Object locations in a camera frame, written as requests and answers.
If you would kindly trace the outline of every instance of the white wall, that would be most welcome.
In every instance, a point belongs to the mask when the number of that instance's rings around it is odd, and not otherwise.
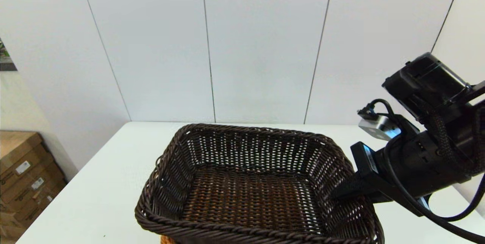
[[[433,54],[470,84],[485,80],[485,0],[454,0]],[[482,175],[455,185],[470,201]],[[485,217],[485,201],[477,211]]]
[[[80,169],[130,121],[87,0],[0,0],[0,35]]]
[[[328,0],[205,0],[217,122],[303,123]]]
[[[89,0],[134,121],[214,122],[204,0]]]
[[[407,114],[381,84],[431,51],[451,1],[330,0],[306,123],[356,124],[377,98]]]
[[[0,72],[0,130],[39,132],[67,180],[78,173],[19,72]]]

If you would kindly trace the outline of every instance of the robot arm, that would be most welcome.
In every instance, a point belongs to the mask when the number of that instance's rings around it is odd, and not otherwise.
[[[426,53],[406,63],[382,86],[426,131],[419,132],[406,118],[394,114],[385,100],[369,103],[358,112],[362,117],[359,126],[371,136],[390,142],[378,151],[362,142],[352,145],[358,171],[341,183],[333,196],[346,199],[366,194],[374,203],[394,200],[414,214],[431,219],[427,202],[433,192],[485,171],[485,100],[470,103],[485,94],[485,81],[469,85]],[[388,113],[375,113],[377,103],[384,104]],[[474,204],[483,196],[484,182]],[[463,216],[466,213],[433,218],[447,223]],[[485,242],[485,238],[477,235],[461,236]]]

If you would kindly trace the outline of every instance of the white table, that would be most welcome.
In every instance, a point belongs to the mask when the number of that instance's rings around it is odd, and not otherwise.
[[[156,158],[183,125],[186,123],[131,122],[123,126],[52,201],[17,244],[158,244],[158,235],[137,224],[134,209]],[[352,161],[349,147],[355,142],[362,141],[373,149],[386,143],[354,126],[251,125],[327,135]],[[468,205],[453,187],[433,195],[430,203],[441,215],[459,213]],[[376,204],[375,209],[387,243],[467,243],[426,218],[414,216],[395,202]],[[485,235],[485,220],[476,212],[455,224]]]

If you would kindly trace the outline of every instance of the cardboard box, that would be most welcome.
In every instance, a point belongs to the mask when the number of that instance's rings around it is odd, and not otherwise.
[[[53,188],[42,188],[38,193],[36,193],[32,199],[34,199],[40,206],[44,209],[49,205],[53,199],[64,189],[66,182],[61,178]]]
[[[0,131],[0,171],[6,171],[41,142],[37,132]]]
[[[29,199],[18,212],[0,212],[0,225],[27,229],[42,210],[34,199]]]
[[[27,229],[66,185],[62,178],[52,180],[57,182],[53,188],[42,188],[20,211],[0,212],[0,225]]]
[[[38,165],[31,168],[31,171],[21,177],[13,186],[8,189],[2,188],[2,192],[0,194],[0,204],[9,203],[17,196],[17,194],[24,191],[26,187],[29,187],[31,185],[31,182],[38,178],[38,175],[46,170],[53,163],[53,161],[54,159],[49,154],[46,158],[40,161]]]
[[[0,188],[7,190],[13,186],[23,175],[38,165],[44,158],[48,158],[48,153],[42,144],[38,144],[34,149],[22,156],[17,162],[10,166],[7,170],[2,170],[0,174]]]
[[[19,239],[24,232],[25,229],[22,228],[0,225],[0,235],[7,238]]]
[[[50,157],[47,168],[38,172],[38,166],[44,166],[45,161],[35,166],[31,172],[22,177],[10,189],[2,192],[0,196],[0,211],[17,212],[22,209],[26,202],[31,199],[41,187],[53,188],[57,184],[56,178],[64,178],[57,164]]]

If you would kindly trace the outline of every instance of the brown wicker basket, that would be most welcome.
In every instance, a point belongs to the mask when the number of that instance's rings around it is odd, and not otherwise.
[[[353,175],[329,137],[194,124],[178,130],[135,216],[179,243],[383,243],[365,196],[330,198]]]

